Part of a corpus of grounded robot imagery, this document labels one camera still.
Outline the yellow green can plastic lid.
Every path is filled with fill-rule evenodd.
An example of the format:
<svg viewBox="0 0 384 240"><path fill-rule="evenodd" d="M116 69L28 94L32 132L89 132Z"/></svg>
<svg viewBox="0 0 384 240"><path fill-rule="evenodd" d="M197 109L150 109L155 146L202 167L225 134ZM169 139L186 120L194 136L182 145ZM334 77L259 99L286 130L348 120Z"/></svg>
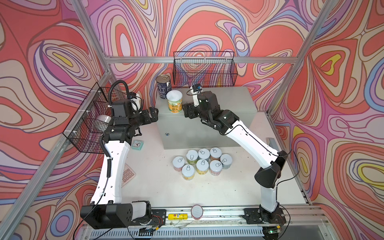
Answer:
<svg viewBox="0 0 384 240"><path fill-rule="evenodd" d="M171 113L179 113L182 111L183 94L178 90L171 90L167 93L168 108Z"/></svg>

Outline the dark blue tin can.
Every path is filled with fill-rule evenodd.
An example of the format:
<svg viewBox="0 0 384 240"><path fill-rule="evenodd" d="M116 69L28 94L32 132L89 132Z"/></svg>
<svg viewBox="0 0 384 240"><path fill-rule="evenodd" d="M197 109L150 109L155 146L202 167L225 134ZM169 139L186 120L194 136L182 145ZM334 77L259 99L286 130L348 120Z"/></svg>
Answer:
<svg viewBox="0 0 384 240"><path fill-rule="evenodd" d="M161 99L167 98L167 93L172 90L171 78L169 75L159 75L156 77L158 94Z"/></svg>

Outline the yellow can pull tab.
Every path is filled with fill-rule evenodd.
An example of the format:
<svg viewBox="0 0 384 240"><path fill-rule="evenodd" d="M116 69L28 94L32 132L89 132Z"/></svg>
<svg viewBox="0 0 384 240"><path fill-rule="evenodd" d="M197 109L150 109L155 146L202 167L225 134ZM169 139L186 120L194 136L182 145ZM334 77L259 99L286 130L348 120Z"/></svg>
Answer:
<svg viewBox="0 0 384 240"><path fill-rule="evenodd" d="M192 180L195 176L195 167L193 165L184 165L182 168L182 176L185 180Z"/></svg>

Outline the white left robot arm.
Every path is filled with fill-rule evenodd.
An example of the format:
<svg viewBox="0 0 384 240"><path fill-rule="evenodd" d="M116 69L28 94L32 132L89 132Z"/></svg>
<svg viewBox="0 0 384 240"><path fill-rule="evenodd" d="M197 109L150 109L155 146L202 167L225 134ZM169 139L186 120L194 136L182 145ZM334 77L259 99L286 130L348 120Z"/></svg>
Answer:
<svg viewBox="0 0 384 240"><path fill-rule="evenodd" d="M127 228L140 221L147 224L153 218L149 201L122 202L124 167L133 138L141 135L141 126L158 120L158 110L144 110L142 101L136 93L115 101L108 94L112 116L99 137L104 153L101 175L91 203L80 211L80 217L95 230Z"/></svg>

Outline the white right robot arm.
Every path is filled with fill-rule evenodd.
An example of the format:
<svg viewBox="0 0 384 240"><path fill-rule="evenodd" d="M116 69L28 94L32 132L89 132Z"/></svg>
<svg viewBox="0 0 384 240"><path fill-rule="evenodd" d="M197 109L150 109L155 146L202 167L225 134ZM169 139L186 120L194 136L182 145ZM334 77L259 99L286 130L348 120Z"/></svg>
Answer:
<svg viewBox="0 0 384 240"><path fill-rule="evenodd" d="M255 180L261 186L261 203L255 222L271 224L277 221L281 210L277 200L278 180L288 154L285 151L279 152L263 142L234 112L222 110L216 95L211 91L190 89L187 95L192 96L194 102L183 104L186 118L200 118L202 124L239 144L260 165Z"/></svg>

